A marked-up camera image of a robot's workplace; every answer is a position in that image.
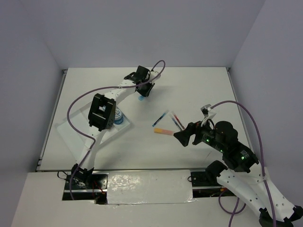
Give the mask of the yellow pink highlighter pen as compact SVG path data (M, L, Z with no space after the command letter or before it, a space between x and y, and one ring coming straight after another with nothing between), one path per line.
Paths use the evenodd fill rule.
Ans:
M154 128L154 133L173 136L175 132L161 128Z

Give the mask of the blue round splash-lid container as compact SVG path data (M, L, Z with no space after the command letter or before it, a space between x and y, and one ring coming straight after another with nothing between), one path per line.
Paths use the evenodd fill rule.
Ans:
M123 114L123 112L119 108L116 108L116 110L115 110L114 124L119 125L123 121L124 121L124 114Z

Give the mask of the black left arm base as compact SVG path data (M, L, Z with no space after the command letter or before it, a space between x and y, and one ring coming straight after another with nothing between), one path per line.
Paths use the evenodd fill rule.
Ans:
M63 201L92 201L94 204L107 204L108 175L105 172L90 171L84 181L78 179L80 174L71 178L70 172L57 171L57 177L64 180Z

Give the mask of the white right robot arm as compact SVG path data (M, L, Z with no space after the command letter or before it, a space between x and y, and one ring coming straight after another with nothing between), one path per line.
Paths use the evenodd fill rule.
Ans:
M255 153L238 140L238 132L227 121L220 121L211 128L210 122L189 123L174 137L186 147L194 135L193 145L201 142L222 154L222 161L212 162L206 169L206 181L220 184L239 197L259 218L263 227L291 227L303 216L301 206L292 204L263 176L262 166Z

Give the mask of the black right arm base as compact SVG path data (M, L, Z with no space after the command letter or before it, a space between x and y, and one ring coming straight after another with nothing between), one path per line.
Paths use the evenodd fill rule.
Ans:
M194 198L219 197L222 192L224 192L223 196L234 196L234 194L225 187L219 185L217 182L210 181L206 177L205 171L191 172L187 180L192 185Z

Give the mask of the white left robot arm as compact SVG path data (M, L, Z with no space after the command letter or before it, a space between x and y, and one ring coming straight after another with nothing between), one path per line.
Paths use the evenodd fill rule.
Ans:
M94 170L96 153L98 151L97 144L100 143L104 134L113 127L117 105L135 92L138 92L143 97L148 97L155 85L154 81L159 78L160 73L149 70L143 66L138 66L137 70L125 76L118 86L96 88L81 95L72 102L67 111L67 121L72 129L87 139L92 140L92 142L88 145L87 150L82 152L80 158L72 167L71 183L75 182L83 189L89 188L92 185L92 173ZM99 134L97 136L86 134L72 124L70 119L71 108L82 97L103 89L110 89L110 91L104 94L96 93L93 96L88 113L89 127L96 128Z

